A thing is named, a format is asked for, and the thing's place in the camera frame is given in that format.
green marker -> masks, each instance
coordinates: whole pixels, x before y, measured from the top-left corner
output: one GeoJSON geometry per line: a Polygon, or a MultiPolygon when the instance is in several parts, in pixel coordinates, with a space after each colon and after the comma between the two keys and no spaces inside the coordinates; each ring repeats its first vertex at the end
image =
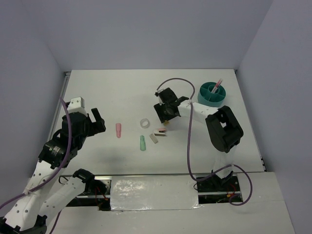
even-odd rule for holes
{"type": "Polygon", "coordinates": [[[140,148],[141,148],[141,151],[146,150],[145,137],[143,135],[140,136],[140,148]]]}

roll of tape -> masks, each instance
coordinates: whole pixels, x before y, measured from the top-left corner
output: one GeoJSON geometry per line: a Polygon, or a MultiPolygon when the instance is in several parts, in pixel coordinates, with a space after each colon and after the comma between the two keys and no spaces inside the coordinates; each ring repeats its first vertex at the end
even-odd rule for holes
{"type": "Polygon", "coordinates": [[[150,126],[150,122],[148,119],[144,118],[140,121],[141,128],[148,128],[150,126]]]}

pink marker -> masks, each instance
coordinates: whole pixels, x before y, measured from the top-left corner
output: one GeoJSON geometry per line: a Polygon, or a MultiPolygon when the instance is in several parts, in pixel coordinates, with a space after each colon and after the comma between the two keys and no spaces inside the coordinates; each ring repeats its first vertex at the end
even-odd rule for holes
{"type": "Polygon", "coordinates": [[[116,124],[116,136],[121,138],[121,123],[116,124]]]}

clear plastic sheet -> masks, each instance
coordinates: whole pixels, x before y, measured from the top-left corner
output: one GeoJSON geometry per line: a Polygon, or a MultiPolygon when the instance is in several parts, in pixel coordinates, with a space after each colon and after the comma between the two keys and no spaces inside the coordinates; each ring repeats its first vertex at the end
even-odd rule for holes
{"type": "Polygon", "coordinates": [[[189,175],[116,176],[113,211],[188,210],[199,208],[195,181],[189,175]]]}

robotic arm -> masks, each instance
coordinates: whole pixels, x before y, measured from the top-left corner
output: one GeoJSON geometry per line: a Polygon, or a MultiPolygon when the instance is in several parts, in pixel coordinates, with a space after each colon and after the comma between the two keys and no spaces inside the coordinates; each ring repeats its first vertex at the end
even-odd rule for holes
{"type": "MultiPolygon", "coordinates": [[[[175,117],[190,117],[189,98],[177,98],[170,88],[160,90],[155,95],[159,98],[159,103],[154,105],[154,109],[161,123],[175,117]]],[[[240,143],[244,133],[231,109],[228,106],[217,109],[199,103],[193,103],[193,107],[193,119],[207,126],[210,140],[217,149],[213,171],[232,164],[236,145],[240,143]]],[[[226,182],[232,173],[231,167],[217,173],[218,183],[226,182]]]]}
{"type": "Polygon", "coordinates": [[[0,234],[44,234],[53,217],[77,195],[94,191],[96,187],[100,187],[103,193],[106,192],[105,185],[99,184],[101,182],[95,180],[92,173],[80,169],[73,174],[66,185],[47,199],[54,182],[68,166],[70,160],[77,155],[86,138],[106,131],[105,122],[97,108],[91,110],[96,119],[95,122],[91,121],[84,109],[83,98],[71,99],[66,106],[72,129],[70,156],[64,167],[50,182],[34,192],[29,192],[45,182],[65,157],[69,135],[68,121],[66,116],[63,116],[62,128],[45,143],[39,155],[34,174],[24,190],[26,196],[19,199],[5,217],[0,218],[0,234]]]}

